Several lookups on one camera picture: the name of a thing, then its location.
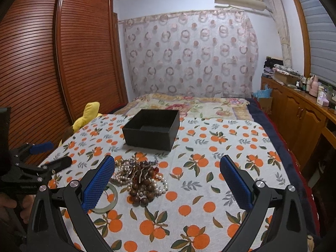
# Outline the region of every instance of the black box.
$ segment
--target black box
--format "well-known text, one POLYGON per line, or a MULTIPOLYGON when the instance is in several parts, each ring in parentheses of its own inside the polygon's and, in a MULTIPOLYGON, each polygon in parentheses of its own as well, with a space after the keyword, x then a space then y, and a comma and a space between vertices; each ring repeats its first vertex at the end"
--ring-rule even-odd
POLYGON ((129 146, 170 151, 179 127, 179 110, 143 109, 122 130, 129 146))

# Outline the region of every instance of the wooden dresser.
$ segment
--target wooden dresser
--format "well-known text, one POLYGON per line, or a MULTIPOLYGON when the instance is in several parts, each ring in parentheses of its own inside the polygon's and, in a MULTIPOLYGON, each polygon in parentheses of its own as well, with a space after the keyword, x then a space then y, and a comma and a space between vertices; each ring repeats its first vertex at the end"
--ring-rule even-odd
POLYGON ((269 116, 297 158, 303 175, 309 178, 317 166, 314 156, 319 154, 316 153, 319 142, 325 138, 336 148, 336 114, 333 109, 318 105, 316 98, 307 93, 262 77, 262 89, 265 84, 273 89, 269 116))

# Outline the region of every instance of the yellow stuffed toy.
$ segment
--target yellow stuffed toy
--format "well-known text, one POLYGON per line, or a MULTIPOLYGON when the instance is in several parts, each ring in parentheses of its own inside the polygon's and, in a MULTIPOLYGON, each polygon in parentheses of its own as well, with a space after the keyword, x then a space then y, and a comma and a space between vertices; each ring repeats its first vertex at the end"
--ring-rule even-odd
POLYGON ((70 136, 74 133, 78 132, 80 128, 83 128, 86 124, 88 124, 94 118, 102 116, 101 113, 98 113, 100 107, 99 102, 90 102, 85 106, 83 116, 78 118, 75 123, 69 127, 62 137, 62 140, 59 143, 59 147, 63 144, 62 141, 66 141, 70 136))

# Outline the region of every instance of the wooden wardrobe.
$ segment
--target wooden wardrobe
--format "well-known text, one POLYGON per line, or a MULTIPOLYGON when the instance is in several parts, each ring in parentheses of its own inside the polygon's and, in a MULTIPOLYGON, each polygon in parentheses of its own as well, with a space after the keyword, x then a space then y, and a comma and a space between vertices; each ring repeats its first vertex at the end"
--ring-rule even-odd
MULTIPOLYGON (((0 23, 0 106, 10 148, 58 145, 88 102, 127 103, 113 0, 15 0, 0 23)), ((50 153, 31 157, 38 164, 50 153)))

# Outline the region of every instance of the window blind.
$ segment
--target window blind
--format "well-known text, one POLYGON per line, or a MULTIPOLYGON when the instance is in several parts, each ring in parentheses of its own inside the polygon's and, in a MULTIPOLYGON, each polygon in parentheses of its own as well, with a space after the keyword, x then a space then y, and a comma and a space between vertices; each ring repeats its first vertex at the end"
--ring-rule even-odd
POLYGON ((336 86, 336 27, 319 0, 300 0, 309 41, 310 73, 336 86))

